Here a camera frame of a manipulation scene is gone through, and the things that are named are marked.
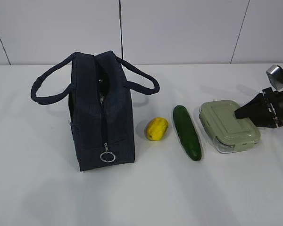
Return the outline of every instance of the zipper pull ring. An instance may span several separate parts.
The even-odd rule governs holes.
[[[104,146],[105,146],[105,152],[109,152],[107,143],[104,143]]]
[[[107,143],[104,143],[104,147],[105,147],[105,151],[102,154],[100,154],[100,159],[103,162],[113,162],[115,160],[116,156],[112,152],[109,151]],[[112,160],[105,160],[105,159],[103,159],[102,157],[105,154],[111,154],[113,156],[113,159]]]

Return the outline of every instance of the yellow fruit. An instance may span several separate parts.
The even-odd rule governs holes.
[[[147,127],[147,138],[154,141],[160,140],[164,136],[168,126],[169,123],[164,118],[157,117],[152,119]]]

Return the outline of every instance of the bag handle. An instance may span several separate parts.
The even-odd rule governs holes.
[[[139,74],[140,76],[146,78],[146,79],[149,79],[153,85],[154,85],[154,88],[153,89],[150,89],[150,88],[147,88],[147,87],[144,87],[140,84],[137,84],[135,82],[132,82],[132,81],[123,81],[123,86],[124,87],[127,87],[127,88],[130,88],[134,91],[137,91],[139,93],[142,93],[142,94],[145,94],[145,95],[152,95],[154,93],[158,93],[159,90],[160,90],[160,87],[159,87],[159,83],[157,82],[156,79],[154,79],[152,76],[140,71],[138,68],[134,67],[133,65],[131,65],[130,63],[128,63],[127,61],[119,58],[119,57],[116,57],[117,58],[117,61],[119,63],[121,63],[125,68],[127,68],[128,70],[136,73],[136,74]]]
[[[65,60],[63,60],[61,63],[53,66],[48,71],[46,71],[43,75],[37,78],[37,80],[33,83],[33,86],[32,86],[32,90],[30,94],[31,99],[40,105],[50,105],[66,97],[74,89],[72,83],[70,83],[62,93],[56,94],[53,96],[49,96],[49,97],[37,97],[37,91],[48,76],[50,76],[53,72],[60,69],[61,67],[67,65],[74,58],[75,58],[75,54],[73,53],[69,57],[67,57]]]

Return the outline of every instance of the metal ring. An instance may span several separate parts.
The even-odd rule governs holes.
[[[107,160],[104,160],[103,158],[102,158],[102,156],[104,155],[104,154],[111,154],[112,156],[113,156],[113,160],[110,160],[110,161],[107,161]],[[102,154],[100,154],[100,159],[103,161],[103,162],[113,162],[114,160],[115,160],[115,155],[112,153],[112,152],[103,152]]]

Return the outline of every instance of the zipper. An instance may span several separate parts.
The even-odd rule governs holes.
[[[99,84],[99,65],[96,63],[96,78],[97,78],[97,94],[98,94],[98,101],[100,104],[100,110],[101,110],[101,139],[102,139],[102,145],[105,147],[105,152],[109,152],[108,149],[108,124],[107,124],[107,119],[106,119],[106,114],[104,111],[104,101],[105,98],[101,101],[101,96],[100,96],[100,84]]]

